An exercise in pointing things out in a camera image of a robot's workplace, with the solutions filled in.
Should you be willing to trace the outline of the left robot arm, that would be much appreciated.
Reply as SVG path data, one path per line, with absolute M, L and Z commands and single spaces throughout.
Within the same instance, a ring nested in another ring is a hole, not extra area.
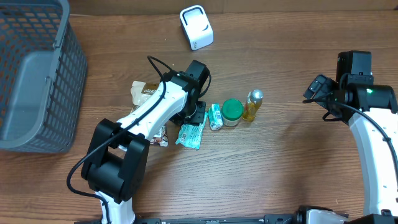
M 100 200 L 99 223 L 134 223 L 132 197 L 144 178 L 150 141 L 166 122 L 198 126 L 205 120 L 200 98 L 211 75 L 204 63 L 193 60 L 179 72 L 170 68 L 160 80 L 131 114 L 117 122 L 103 119 L 95 128 L 81 176 Z

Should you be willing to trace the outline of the green white can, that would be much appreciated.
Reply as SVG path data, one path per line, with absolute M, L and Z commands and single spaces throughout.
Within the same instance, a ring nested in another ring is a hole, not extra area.
M 236 126 L 240 122 L 242 115 L 243 105 L 239 100 L 231 98 L 223 103 L 221 116 L 225 126 Z

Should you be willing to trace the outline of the brown white snack bag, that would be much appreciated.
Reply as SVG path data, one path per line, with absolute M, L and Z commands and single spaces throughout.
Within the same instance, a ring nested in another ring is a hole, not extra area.
M 158 87 L 159 84 L 133 81 L 131 87 L 131 113 L 147 101 L 156 92 Z M 166 125 L 163 125 L 161 129 L 155 133 L 154 137 L 150 140 L 150 143 L 160 147 L 167 147 L 169 145 Z

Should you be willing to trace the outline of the mint green tissue pack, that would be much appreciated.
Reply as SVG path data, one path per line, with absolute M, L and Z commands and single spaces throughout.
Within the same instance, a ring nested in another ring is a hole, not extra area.
M 180 128 L 178 138 L 175 143 L 181 144 L 187 148 L 199 150 L 207 118 L 208 113 L 206 112 L 203 122 L 198 126 L 183 124 Z

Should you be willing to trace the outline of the yellow drink bottle grey cap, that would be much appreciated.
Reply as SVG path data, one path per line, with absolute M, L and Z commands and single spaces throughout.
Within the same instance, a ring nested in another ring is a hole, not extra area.
M 262 105 L 263 96 L 263 92 L 259 89 L 249 92 L 242 115 L 244 120 L 254 121 L 256 113 Z

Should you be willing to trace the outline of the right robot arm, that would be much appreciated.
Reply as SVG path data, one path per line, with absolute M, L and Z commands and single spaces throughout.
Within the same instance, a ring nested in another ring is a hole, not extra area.
M 319 74 L 303 94 L 323 120 L 349 126 L 359 152 L 364 215 L 351 220 L 328 208 L 301 206 L 292 223 L 397 223 L 397 99 L 389 85 L 374 84 L 370 52 L 338 54 L 336 77 Z

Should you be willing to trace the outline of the teal white tissue pack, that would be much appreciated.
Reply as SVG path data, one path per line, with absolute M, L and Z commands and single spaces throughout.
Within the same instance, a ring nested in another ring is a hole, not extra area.
M 221 108 L 219 104 L 212 104 L 208 110 L 208 119 L 212 131 L 217 131 L 223 126 Z

